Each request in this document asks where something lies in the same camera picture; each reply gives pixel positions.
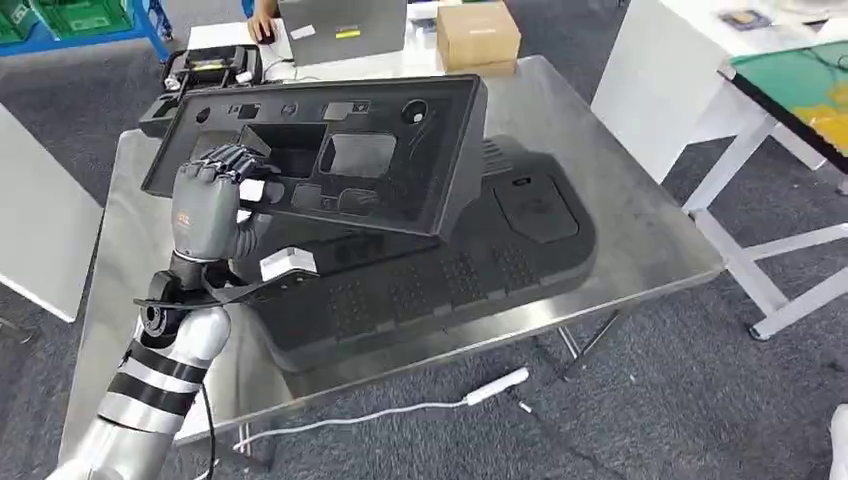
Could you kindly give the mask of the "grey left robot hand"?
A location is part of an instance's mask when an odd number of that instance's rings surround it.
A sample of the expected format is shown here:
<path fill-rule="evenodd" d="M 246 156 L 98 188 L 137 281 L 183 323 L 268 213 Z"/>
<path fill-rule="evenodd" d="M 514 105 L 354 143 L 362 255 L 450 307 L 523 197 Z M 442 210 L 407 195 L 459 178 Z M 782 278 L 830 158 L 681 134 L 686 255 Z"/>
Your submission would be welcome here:
<path fill-rule="evenodd" d="M 272 216 L 252 212 L 240 220 L 240 185 L 264 157 L 242 144 L 217 146 L 181 165 L 172 196 L 174 253 L 208 263 L 243 258 L 255 251 Z"/>

